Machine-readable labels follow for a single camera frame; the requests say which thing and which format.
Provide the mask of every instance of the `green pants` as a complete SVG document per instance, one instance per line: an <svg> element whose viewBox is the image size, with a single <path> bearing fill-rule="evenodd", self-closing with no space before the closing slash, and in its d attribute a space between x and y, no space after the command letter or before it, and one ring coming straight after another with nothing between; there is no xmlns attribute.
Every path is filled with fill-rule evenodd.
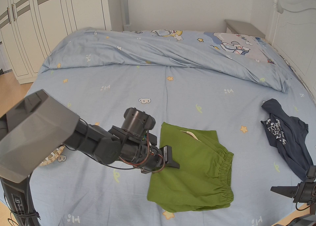
<svg viewBox="0 0 316 226"><path fill-rule="evenodd" d="M226 208L234 199L230 187L233 153L218 142L214 130L186 129L163 123L160 148L172 146L180 169L153 173L147 199L168 212Z"/></svg>

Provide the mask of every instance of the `headboard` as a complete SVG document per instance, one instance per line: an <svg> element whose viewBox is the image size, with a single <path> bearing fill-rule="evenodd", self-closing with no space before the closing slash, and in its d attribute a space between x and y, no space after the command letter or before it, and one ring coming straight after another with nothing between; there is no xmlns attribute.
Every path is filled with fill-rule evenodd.
<svg viewBox="0 0 316 226"><path fill-rule="evenodd" d="M273 0L266 40L292 66L316 103L316 0Z"/></svg>

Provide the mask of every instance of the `nightstand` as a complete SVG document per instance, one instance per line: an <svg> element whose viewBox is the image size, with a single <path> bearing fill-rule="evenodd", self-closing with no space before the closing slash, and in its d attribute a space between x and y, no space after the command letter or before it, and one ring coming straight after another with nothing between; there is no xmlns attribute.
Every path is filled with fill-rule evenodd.
<svg viewBox="0 0 316 226"><path fill-rule="evenodd" d="M265 38L265 35L254 27L251 23L240 22L235 20L225 19L226 22L226 33L233 34L244 34L248 36L255 36Z"/></svg>

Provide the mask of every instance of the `navy blue shirt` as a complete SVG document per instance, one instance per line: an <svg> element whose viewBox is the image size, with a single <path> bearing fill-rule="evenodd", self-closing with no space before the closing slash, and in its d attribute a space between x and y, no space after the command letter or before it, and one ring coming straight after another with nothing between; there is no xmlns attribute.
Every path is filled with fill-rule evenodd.
<svg viewBox="0 0 316 226"><path fill-rule="evenodd" d="M297 117L289 117L275 99L264 102L261 107L270 113L268 120L261 121L270 145L278 149L292 171L305 181L306 171L313 165L305 145L308 124Z"/></svg>

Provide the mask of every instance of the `floor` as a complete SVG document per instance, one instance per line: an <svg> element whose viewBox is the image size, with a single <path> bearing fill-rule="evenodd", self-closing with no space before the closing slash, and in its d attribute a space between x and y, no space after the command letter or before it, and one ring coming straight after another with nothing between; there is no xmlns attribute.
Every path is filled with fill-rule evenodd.
<svg viewBox="0 0 316 226"><path fill-rule="evenodd" d="M11 107L18 103L26 95L32 83L20 85L15 79L13 72L0 75L0 117L5 114ZM287 225L292 219L309 213L309 209L304 211L295 211L278 223ZM10 225L7 218L10 217L9 209L0 202L0 225Z"/></svg>

